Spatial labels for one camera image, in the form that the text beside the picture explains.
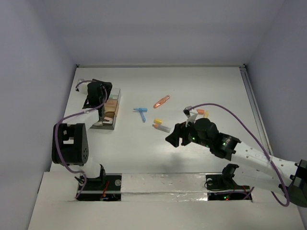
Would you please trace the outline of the yellow eraser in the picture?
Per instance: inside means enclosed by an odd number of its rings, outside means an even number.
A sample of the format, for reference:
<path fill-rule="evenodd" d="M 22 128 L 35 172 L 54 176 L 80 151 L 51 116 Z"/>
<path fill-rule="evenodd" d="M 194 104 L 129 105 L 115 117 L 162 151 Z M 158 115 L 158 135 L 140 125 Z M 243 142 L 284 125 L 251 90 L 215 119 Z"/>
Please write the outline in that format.
<path fill-rule="evenodd" d="M 163 121 L 162 121 L 162 119 L 155 118 L 153 122 L 155 124 L 161 125 Z"/>

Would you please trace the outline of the small boxed eraser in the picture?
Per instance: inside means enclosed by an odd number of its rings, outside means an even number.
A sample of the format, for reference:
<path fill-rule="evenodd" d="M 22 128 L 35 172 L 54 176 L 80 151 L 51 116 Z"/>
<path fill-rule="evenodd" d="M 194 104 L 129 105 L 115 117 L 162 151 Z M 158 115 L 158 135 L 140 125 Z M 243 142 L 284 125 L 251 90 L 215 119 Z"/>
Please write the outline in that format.
<path fill-rule="evenodd" d="M 103 121 L 111 122 L 111 121 L 113 121 L 113 118 L 105 116 L 105 117 L 103 118 Z"/>

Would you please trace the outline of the white eraser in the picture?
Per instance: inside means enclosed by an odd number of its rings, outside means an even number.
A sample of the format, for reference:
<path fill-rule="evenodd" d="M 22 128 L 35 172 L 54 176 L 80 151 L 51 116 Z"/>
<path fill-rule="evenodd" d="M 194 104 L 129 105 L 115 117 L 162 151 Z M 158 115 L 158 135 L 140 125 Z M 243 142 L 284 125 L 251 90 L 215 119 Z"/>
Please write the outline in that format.
<path fill-rule="evenodd" d="M 93 124 L 93 126 L 95 127 L 102 127 L 103 126 L 103 122 L 96 122 Z"/>

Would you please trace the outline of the orange highlighter pen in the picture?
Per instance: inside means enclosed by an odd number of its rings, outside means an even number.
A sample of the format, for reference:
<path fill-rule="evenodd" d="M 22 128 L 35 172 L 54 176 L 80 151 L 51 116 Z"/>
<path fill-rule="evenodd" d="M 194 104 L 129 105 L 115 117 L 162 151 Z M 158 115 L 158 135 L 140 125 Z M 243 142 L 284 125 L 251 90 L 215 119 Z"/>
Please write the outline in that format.
<path fill-rule="evenodd" d="M 156 102 L 156 103 L 154 104 L 153 108 L 156 109 L 156 108 L 160 107 L 161 105 L 163 105 L 163 104 L 164 104 L 167 100 L 169 100 L 169 99 L 170 99 L 170 96 L 169 96 L 169 95 L 163 97 L 162 99 L 160 99 L 158 102 Z"/>

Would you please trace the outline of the blue highlighter pen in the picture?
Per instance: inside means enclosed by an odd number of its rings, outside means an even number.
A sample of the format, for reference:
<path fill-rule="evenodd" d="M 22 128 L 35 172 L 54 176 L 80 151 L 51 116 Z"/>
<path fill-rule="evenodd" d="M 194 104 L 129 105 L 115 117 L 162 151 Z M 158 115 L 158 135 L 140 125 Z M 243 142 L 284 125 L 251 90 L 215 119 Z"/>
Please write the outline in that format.
<path fill-rule="evenodd" d="M 133 110 L 137 112 L 147 112 L 147 108 L 134 108 Z"/>

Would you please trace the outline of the blue pen cap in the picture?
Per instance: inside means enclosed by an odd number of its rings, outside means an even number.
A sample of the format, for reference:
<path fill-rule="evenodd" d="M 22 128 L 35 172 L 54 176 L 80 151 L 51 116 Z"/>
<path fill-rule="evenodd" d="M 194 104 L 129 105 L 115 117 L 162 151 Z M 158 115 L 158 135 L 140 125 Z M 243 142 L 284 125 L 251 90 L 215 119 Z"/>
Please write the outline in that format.
<path fill-rule="evenodd" d="M 145 118 L 144 112 L 141 111 L 140 115 L 141 115 L 142 121 L 145 123 L 146 122 L 146 118 Z"/>

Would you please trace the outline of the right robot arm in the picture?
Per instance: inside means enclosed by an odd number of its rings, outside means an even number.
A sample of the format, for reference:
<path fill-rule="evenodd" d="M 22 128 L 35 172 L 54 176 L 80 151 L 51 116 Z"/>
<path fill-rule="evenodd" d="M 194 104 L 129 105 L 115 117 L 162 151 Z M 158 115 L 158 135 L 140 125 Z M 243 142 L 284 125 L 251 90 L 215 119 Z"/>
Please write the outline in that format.
<path fill-rule="evenodd" d="M 292 204 L 307 206 L 307 162 L 287 161 L 256 150 L 238 138 L 218 131 L 208 118 L 178 123 L 165 140 L 177 148 L 195 143 L 230 163 L 223 169 L 224 187 L 247 185 L 280 194 Z"/>

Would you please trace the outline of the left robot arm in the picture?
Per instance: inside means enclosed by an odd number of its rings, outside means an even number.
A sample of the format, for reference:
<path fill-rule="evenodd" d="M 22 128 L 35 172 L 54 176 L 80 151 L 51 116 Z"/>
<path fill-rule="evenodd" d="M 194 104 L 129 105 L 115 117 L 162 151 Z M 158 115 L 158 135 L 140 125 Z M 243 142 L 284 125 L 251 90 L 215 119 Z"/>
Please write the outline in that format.
<path fill-rule="evenodd" d="M 80 185 L 91 184 L 95 189 L 106 185 L 106 173 L 102 164 L 90 157 L 87 131 L 103 122 L 112 88 L 110 82 L 79 80 L 75 90 L 86 95 L 82 111 L 61 119 L 53 128 L 53 163 L 81 174 L 77 179 Z"/>

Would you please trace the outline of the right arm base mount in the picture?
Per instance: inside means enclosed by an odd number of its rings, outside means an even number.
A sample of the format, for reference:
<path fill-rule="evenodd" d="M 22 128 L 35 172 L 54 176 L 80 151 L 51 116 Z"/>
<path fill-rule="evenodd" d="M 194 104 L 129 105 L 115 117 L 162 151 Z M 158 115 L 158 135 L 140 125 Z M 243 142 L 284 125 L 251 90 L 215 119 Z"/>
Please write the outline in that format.
<path fill-rule="evenodd" d="M 221 173 L 206 175 L 204 187 L 207 189 L 208 201 L 252 201 L 252 195 L 248 195 L 250 187 L 247 185 L 238 185 L 234 181 L 237 168 L 239 166 L 236 164 L 228 164 Z"/>

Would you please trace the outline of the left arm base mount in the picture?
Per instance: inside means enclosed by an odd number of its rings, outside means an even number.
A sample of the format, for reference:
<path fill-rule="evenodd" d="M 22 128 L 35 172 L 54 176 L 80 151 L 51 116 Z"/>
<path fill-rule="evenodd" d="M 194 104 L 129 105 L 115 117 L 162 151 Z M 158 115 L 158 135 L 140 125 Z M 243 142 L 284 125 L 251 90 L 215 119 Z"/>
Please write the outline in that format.
<path fill-rule="evenodd" d="M 87 179 L 84 189 L 77 197 L 78 201 L 121 201 L 122 174 L 107 174 L 100 178 Z"/>

